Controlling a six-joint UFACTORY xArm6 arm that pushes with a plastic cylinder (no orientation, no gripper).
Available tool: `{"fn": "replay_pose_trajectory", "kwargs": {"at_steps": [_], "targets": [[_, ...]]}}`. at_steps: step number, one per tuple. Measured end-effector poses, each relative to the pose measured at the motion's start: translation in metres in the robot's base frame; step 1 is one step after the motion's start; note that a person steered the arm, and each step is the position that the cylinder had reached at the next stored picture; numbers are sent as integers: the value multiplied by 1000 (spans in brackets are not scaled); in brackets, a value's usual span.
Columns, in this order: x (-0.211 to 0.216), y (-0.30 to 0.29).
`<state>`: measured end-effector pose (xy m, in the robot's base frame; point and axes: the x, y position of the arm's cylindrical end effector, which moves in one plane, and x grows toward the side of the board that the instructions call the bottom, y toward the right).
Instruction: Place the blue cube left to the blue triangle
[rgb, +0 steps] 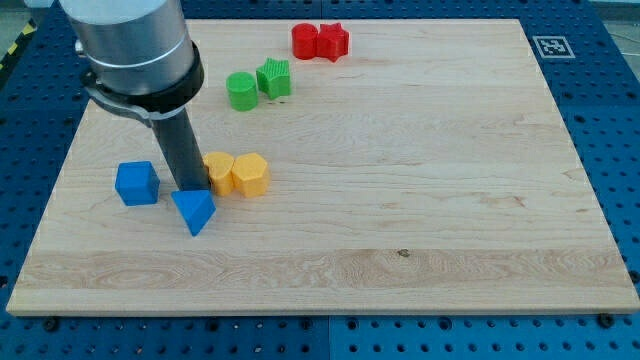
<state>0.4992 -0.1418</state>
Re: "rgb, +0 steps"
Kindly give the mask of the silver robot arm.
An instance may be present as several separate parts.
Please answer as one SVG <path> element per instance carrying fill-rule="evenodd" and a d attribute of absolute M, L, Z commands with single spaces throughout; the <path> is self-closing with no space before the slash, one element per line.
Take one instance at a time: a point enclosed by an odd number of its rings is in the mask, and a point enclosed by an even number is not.
<path fill-rule="evenodd" d="M 187 104 L 205 78 L 179 0 L 60 0 L 89 67 L 81 82 L 102 109 L 150 128 L 177 187 L 210 181 Z"/>

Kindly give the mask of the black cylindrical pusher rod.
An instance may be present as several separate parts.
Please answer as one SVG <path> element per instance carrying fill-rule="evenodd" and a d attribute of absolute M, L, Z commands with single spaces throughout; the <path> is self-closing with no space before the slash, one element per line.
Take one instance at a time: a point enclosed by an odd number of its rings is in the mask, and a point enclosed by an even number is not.
<path fill-rule="evenodd" d="M 208 172 L 186 110 L 152 120 L 151 128 L 178 189 L 209 190 Z"/>

